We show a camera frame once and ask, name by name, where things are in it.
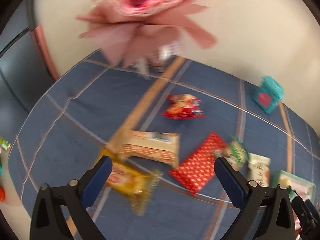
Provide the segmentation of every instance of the teal bag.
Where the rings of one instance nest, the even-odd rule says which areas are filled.
[[[267,114],[271,113],[284,97],[282,86],[270,76],[264,76],[262,85],[257,89],[253,100]]]

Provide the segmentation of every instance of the blue tablecloth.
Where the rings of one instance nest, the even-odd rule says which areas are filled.
[[[167,69],[176,60],[172,57]],[[39,186],[62,186],[79,179],[94,164],[99,147],[159,78],[161,73],[151,72],[146,80],[134,69],[109,67],[97,51],[46,92],[21,128],[9,157],[11,178],[30,215]],[[320,146],[315,131],[285,105],[264,113],[251,99],[255,90],[256,86],[223,71],[184,59],[134,130],[180,133],[180,161],[210,131],[226,142],[236,134],[249,152],[271,158],[271,174],[287,170],[319,186]],[[169,106],[165,100],[169,93],[195,95],[206,117],[171,120],[162,116]],[[239,212],[216,177],[199,195],[191,196],[168,174],[170,166],[135,157],[130,162],[138,168],[161,170],[163,179],[143,217],[135,216],[119,193],[103,189],[88,212],[108,240],[220,239]]]

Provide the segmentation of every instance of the wall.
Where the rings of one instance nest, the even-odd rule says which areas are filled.
[[[284,103],[320,135],[320,27],[301,0],[198,0],[210,8],[190,17],[214,33],[219,43],[201,50],[183,36],[182,56],[259,85],[271,75],[285,89]],[[86,23],[75,15],[89,0],[36,0],[48,48],[60,74],[97,47],[78,35]]]

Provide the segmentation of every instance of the metal bolt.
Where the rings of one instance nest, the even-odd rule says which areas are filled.
[[[279,188],[280,188],[280,189],[286,189],[287,187],[286,187],[285,185],[283,185],[283,184],[280,184],[280,185],[279,185]]]
[[[250,185],[251,187],[257,187],[258,183],[257,183],[255,180],[250,180],[250,181],[249,181],[249,185]]]
[[[72,181],[69,182],[70,186],[75,186],[78,184],[78,181],[76,179],[73,179]]]
[[[45,190],[48,187],[48,184],[44,183],[41,185],[40,189]]]

